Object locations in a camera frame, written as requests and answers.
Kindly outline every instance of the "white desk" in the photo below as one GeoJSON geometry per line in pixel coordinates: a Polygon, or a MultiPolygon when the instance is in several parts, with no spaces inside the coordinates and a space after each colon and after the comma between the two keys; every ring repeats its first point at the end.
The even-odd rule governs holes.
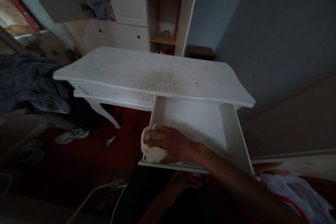
{"type": "MultiPolygon", "coordinates": [[[[226,63],[100,47],[56,71],[54,79],[68,81],[75,97],[85,98],[116,128],[100,103],[152,111],[151,123],[177,127],[251,173],[236,110],[253,107],[255,100],[226,63]]],[[[141,162],[205,171],[193,164],[149,164],[145,157],[141,162]]]]}

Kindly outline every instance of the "plastic bag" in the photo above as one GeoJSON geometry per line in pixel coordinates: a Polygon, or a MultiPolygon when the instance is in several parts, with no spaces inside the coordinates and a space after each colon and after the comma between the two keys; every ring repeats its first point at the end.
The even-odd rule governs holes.
{"type": "Polygon", "coordinates": [[[329,212],[329,209],[334,208],[315,192],[307,181],[290,175],[271,174],[261,174],[260,179],[267,184],[271,192],[280,196],[305,221],[336,224],[329,212]]]}

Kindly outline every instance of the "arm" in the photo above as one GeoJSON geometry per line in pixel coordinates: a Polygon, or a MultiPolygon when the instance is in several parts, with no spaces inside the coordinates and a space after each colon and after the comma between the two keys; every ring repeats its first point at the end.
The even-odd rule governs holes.
{"type": "Polygon", "coordinates": [[[174,128],[161,127],[147,134],[162,140],[146,141],[148,146],[164,148],[168,155],[162,163],[193,161],[209,171],[244,207],[258,219],[273,223],[303,223],[285,203],[238,167],[222,159],[203,144],[188,139],[174,128]]]}
{"type": "Polygon", "coordinates": [[[138,224],[160,223],[166,210],[185,188],[198,189],[201,185],[202,182],[194,178],[193,173],[174,171],[166,187],[151,202],[138,224]]]}

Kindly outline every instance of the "gray clothing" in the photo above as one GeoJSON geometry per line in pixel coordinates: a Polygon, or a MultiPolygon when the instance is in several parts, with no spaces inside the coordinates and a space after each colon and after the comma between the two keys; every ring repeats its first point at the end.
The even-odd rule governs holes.
{"type": "Polygon", "coordinates": [[[69,91],[53,79],[58,60],[31,55],[0,55],[0,113],[31,103],[37,110],[70,113],[69,91]]]}

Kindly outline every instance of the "cabinet drawer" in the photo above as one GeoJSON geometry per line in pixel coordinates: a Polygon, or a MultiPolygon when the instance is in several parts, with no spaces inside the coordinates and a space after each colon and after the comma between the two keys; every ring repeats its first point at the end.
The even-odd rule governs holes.
{"type": "MultiPolygon", "coordinates": [[[[236,110],[231,104],[202,103],[188,99],[156,96],[150,124],[174,127],[189,139],[203,143],[211,151],[253,174],[251,161],[236,110]]],[[[189,172],[208,173],[193,162],[182,164],[148,163],[143,155],[139,165],[189,172]]]]}
{"type": "Polygon", "coordinates": [[[149,52],[148,28],[108,20],[89,20],[100,46],[149,52]]]}
{"type": "Polygon", "coordinates": [[[134,91],[129,89],[120,89],[109,86],[104,86],[95,83],[85,83],[85,82],[70,82],[71,85],[76,89],[77,96],[89,96],[102,99],[110,100],[136,100],[152,103],[153,96],[149,93],[134,91]]]}

